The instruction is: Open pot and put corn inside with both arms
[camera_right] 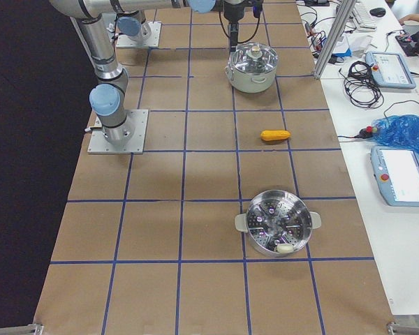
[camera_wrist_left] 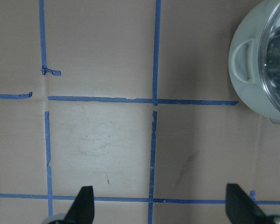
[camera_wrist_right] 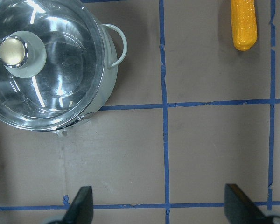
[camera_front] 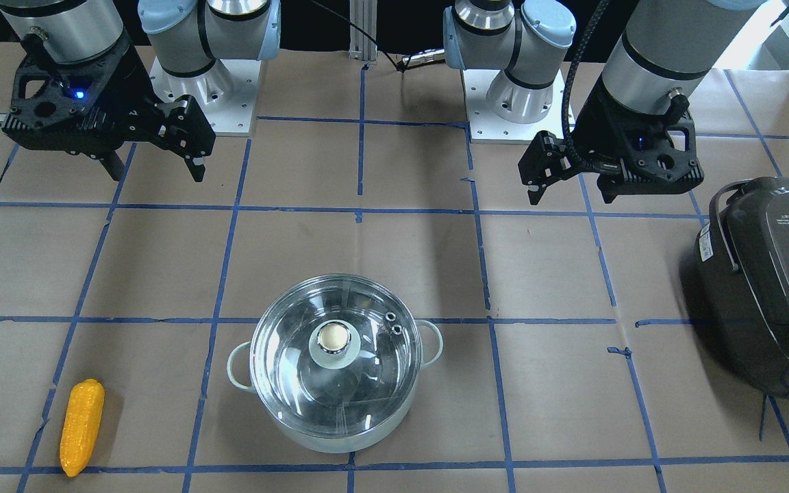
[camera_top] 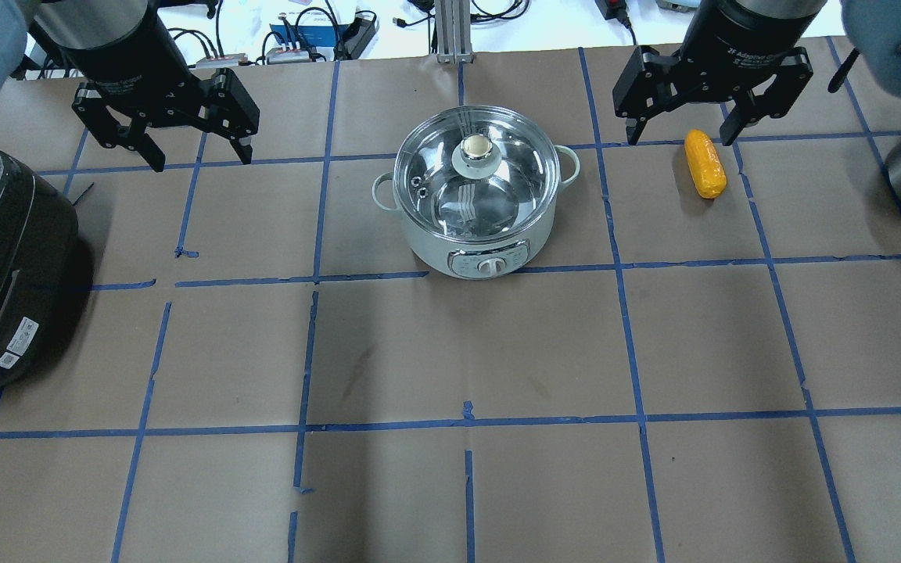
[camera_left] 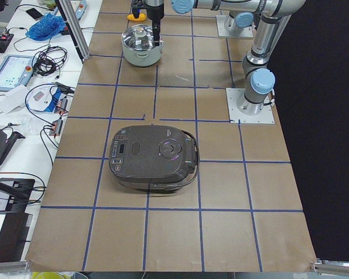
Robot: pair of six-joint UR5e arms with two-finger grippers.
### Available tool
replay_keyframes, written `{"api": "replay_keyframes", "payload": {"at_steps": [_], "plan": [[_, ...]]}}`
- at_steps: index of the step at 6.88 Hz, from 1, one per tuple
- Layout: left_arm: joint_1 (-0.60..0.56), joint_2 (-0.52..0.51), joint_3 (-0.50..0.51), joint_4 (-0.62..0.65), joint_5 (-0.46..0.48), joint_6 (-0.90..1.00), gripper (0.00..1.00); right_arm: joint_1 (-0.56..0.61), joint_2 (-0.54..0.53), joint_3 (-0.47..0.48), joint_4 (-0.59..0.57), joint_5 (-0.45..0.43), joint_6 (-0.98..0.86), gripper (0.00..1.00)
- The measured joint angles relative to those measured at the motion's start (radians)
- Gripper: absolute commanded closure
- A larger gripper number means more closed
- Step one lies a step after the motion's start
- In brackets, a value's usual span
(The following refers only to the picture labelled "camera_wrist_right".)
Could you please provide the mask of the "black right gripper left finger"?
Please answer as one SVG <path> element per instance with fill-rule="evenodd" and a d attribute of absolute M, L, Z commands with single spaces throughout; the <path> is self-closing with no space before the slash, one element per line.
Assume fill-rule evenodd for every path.
<path fill-rule="evenodd" d="M 62 218 L 62 224 L 91 224 L 93 220 L 93 195 L 91 186 L 79 189 L 71 206 Z"/>

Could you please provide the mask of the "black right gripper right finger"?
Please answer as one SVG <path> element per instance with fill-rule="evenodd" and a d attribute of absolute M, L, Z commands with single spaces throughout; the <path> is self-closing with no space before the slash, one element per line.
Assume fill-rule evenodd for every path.
<path fill-rule="evenodd" d="M 230 224 L 280 224 L 280 215 L 261 211 L 236 184 L 224 187 L 224 214 Z"/>

